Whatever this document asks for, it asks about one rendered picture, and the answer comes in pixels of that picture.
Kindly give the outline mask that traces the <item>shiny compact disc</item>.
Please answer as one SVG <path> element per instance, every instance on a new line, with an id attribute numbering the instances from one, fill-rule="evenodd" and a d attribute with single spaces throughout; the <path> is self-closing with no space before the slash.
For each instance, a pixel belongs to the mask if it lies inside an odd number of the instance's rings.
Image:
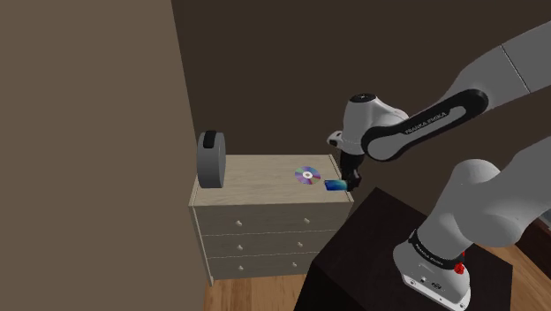
<path id="1" fill-rule="evenodd" d="M 296 180 L 305 185 L 313 185 L 321 180 L 321 174 L 310 166 L 300 166 L 295 170 L 294 174 Z"/>

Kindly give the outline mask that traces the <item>dark robot stand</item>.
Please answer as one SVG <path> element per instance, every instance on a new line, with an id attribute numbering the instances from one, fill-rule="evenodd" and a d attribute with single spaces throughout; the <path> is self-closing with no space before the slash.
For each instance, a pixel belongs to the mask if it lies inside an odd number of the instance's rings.
<path id="1" fill-rule="evenodd" d="M 392 258 L 425 215 L 375 188 L 312 261 L 294 311 L 449 311 L 409 288 Z M 466 311 L 512 311 L 512 266 L 485 249 L 466 251 Z"/>

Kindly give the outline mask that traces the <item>pale wooden chest of drawers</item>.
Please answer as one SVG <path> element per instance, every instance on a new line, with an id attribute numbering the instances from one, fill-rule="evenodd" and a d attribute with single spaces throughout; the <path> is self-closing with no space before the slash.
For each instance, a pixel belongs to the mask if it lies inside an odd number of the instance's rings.
<path id="1" fill-rule="evenodd" d="M 195 184 L 189 210 L 208 282 L 305 274 L 348 217 L 353 199 L 330 192 L 332 155 L 228 155 L 224 185 Z M 321 180 L 299 182 L 303 166 Z"/>

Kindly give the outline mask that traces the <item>grey round clock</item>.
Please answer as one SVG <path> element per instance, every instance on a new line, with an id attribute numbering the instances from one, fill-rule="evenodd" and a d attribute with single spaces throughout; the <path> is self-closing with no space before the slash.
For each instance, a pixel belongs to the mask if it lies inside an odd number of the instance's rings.
<path id="1" fill-rule="evenodd" d="M 198 140 L 197 176 L 202 188 L 222 188 L 226 168 L 225 137 L 221 132 L 205 131 Z"/>

